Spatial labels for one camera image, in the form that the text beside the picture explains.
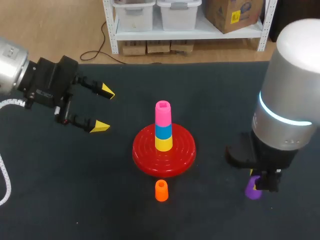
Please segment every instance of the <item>pink cup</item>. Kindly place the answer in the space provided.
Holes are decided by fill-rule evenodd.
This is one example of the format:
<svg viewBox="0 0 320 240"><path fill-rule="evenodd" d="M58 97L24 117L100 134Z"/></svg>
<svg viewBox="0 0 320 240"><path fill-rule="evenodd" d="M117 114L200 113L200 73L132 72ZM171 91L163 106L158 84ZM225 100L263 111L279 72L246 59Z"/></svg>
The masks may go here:
<svg viewBox="0 0 320 240"><path fill-rule="evenodd" d="M171 124L171 106L167 101L158 101L155 105L155 124L167 127Z"/></svg>

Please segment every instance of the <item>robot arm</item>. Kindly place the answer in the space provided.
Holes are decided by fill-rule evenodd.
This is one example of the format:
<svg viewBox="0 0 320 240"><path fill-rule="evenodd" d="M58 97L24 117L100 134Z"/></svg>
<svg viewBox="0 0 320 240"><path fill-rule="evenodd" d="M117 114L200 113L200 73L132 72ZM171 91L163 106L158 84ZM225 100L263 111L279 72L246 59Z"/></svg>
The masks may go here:
<svg viewBox="0 0 320 240"><path fill-rule="evenodd" d="M228 162L253 169L258 190L278 191L281 170L320 124L320 19L285 27L265 75L252 131L227 146Z"/></svg>
<svg viewBox="0 0 320 240"><path fill-rule="evenodd" d="M53 63L41 57L35 63L28 60L24 48L0 37L0 93L10 94L14 89L21 91L27 109L33 103L55 108L54 117L60 124L70 123L90 133L107 130L109 125L103 122L70 113L75 84L107 99L115 96L103 82L81 76L77 61L63 56L58 63Z"/></svg>

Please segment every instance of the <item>ring stacking toy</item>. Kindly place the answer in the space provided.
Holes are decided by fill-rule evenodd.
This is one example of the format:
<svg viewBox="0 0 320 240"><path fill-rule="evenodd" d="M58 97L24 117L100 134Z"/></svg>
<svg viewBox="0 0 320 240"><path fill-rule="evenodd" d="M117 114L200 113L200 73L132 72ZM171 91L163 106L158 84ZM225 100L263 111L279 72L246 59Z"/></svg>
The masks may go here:
<svg viewBox="0 0 320 240"><path fill-rule="evenodd" d="M172 124L167 101L155 105L155 124L143 128L135 137L132 157L148 175L168 178L184 173L196 158L196 144L188 130Z"/></svg>

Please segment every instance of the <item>floor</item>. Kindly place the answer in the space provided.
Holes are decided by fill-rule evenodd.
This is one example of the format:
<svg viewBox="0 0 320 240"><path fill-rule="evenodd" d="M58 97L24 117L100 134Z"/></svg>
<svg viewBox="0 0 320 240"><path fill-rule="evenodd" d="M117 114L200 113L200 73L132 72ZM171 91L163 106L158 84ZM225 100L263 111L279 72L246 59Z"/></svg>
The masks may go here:
<svg viewBox="0 0 320 240"><path fill-rule="evenodd" d="M0 36L28 49L34 62L40 57L59 61L66 55L81 63L80 55L97 50L103 41L102 0L0 0L0 6ZM275 43L269 41L264 52L256 51L257 43L256 39L200 40L188 56L112 56L128 64L268 61ZM102 51L111 54L108 39ZM86 63L117 62L100 54Z"/></svg>

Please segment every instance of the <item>cardboard box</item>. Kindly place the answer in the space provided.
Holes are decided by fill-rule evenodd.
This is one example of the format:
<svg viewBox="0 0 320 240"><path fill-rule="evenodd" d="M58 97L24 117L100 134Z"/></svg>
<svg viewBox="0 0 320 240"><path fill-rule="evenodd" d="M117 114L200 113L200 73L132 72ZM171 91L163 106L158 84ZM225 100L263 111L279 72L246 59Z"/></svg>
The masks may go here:
<svg viewBox="0 0 320 240"><path fill-rule="evenodd" d="M125 41L122 44L122 54L125 56L146 55L146 41Z"/></svg>
<svg viewBox="0 0 320 240"><path fill-rule="evenodd" d="M168 53L170 52L170 41L169 40L146 41L146 47L147 47L148 54Z"/></svg>
<svg viewBox="0 0 320 240"><path fill-rule="evenodd" d="M207 0L206 18L226 34L258 21L264 0Z"/></svg>
<svg viewBox="0 0 320 240"><path fill-rule="evenodd" d="M172 40L170 50L191 53L194 49L194 45L194 40Z"/></svg>

